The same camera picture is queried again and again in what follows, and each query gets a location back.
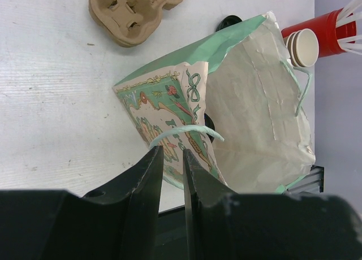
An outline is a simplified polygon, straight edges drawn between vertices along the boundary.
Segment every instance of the black round object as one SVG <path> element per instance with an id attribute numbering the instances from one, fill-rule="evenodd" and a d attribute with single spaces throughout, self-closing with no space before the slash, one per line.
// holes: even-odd
<path id="1" fill-rule="evenodd" d="M 229 27 L 231 25 L 240 23 L 241 21 L 243 21 L 243 20 L 240 19 L 239 17 L 237 17 L 236 15 L 229 15 L 228 17 L 223 19 L 221 21 L 221 23 L 219 23 L 218 27 L 216 28 L 216 32 L 221 30 L 221 29 L 227 28 L 227 27 Z"/>
<path id="2" fill-rule="evenodd" d="M 214 122 L 213 120 L 211 120 L 211 118 L 207 115 L 207 114 L 204 114 L 204 118 L 205 118 L 205 126 L 209 127 L 210 129 L 214 130 L 215 131 L 215 125 L 214 125 Z M 211 143 L 214 141 L 214 137 L 209 136 L 209 139 L 211 141 Z"/>

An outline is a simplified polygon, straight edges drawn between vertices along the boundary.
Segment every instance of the white table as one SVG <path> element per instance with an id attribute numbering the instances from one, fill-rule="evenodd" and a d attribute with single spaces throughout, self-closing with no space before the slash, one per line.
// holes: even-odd
<path id="1" fill-rule="evenodd" d="M 119 175 L 147 148 L 111 87 L 226 15 L 269 10 L 283 28 L 312 18 L 314 0 L 185 0 L 131 49 L 95 24 L 88 0 L 0 0 L 0 188 L 82 196 Z M 304 108 L 314 133 L 314 86 Z M 163 182 L 160 211 L 182 204 L 183 191 Z"/>

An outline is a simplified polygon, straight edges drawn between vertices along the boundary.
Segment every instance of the red cup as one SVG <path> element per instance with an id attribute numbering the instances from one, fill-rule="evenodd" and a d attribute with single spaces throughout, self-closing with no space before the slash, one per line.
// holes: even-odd
<path id="1" fill-rule="evenodd" d="M 345 53 L 346 51 L 339 46 L 338 39 L 355 36 L 357 34 L 357 26 L 356 22 L 353 21 L 336 28 L 337 16 L 341 10 L 335 10 L 300 24 L 287 27 L 282 30 L 283 38 L 298 30 L 309 28 L 314 31 L 318 38 L 319 58 Z"/>

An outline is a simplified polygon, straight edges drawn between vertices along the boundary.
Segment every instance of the wall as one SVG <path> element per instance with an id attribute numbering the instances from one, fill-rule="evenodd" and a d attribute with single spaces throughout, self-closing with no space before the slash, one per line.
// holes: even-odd
<path id="1" fill-rule="evenodd" d="M 315 0 L 316 16 L 350 0 Z M 362 21 L 359 31 L 362 33 Z M 316 157 L 324 166 L 325 191 L 362 213 L 362 56 L 344 53 L 316 63 Z"/>

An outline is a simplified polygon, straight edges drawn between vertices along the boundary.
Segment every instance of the paper bag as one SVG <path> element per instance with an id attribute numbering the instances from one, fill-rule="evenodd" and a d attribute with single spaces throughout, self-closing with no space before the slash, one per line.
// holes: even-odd
<path id="1" fill-rule="evenodd" d="M 182 150 L 237 192 L 275 192 L 314 163 L 300 89 L 271 12 L 228 27 L 140 68 L 114 90 L 146 143 L 206 112 L 224 142 L 199 132 L 164 138 L 164 178 L 182 184 Z"/>

